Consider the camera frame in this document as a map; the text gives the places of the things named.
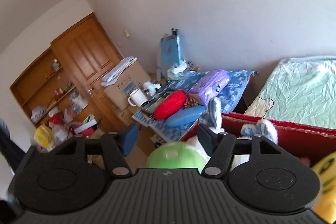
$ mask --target shelf board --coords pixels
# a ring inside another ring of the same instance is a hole
[[[43,116],[41,116],[36,122],[34,122],[34,125],[37,125],[46,115],[48,115],[48,112],[55,106],[57,105],[61,100],[63,100],[63,98],[65,96],[67,96],[71,91],[73,91],[73,89],[76,88],[75,86],[73,86],[71,89],[69,89],[69,91],[67,93],[65,93],[61,98],[59,98],[55,103],[53,103],[50,107],[48,107],[45,111],[45,114]]]
[[[34,95],[36,95],[36,93],[39,92],[39,90],[46,84],[48,83],[48,81],[50,79],[52,79],[60,70],[62,69],[62,66],[60,66],[57,70],[55,70],[51,75],[48,76],[48,78],[46,78],[46,80],[44,81],[44,83],[37,89],[37,91],[35,91],[21,106],[26,105],[30,99],[32,99],[34,97]]]

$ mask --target door handle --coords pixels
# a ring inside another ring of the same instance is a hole
[[[87,92],[91,97],[93,97],[93,94],[92,94],[93,89],[94,89],[94,88],[91,88],[91,89],[86,88],[86,92]]]

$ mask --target white dot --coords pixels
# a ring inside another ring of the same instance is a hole
[[[166,159],[171,160],[177,157],[179,153],[176,150],[171,150],[166,153]]]

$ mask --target green polka dot balloon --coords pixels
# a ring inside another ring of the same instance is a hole
[[[166,143],[154,150],[147,160],[147,168],[197,168],[202,172],[206,159],[194,146],[184,142]]]

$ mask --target door panel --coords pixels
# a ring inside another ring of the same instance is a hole
[[[78,90],[94,105],[102,125],[121,130],[124,124],[113,111],[114,104],[100,86],[102,76],[117,65],[121,57],[94,16],[52,42],[51,49],[72,76]]]

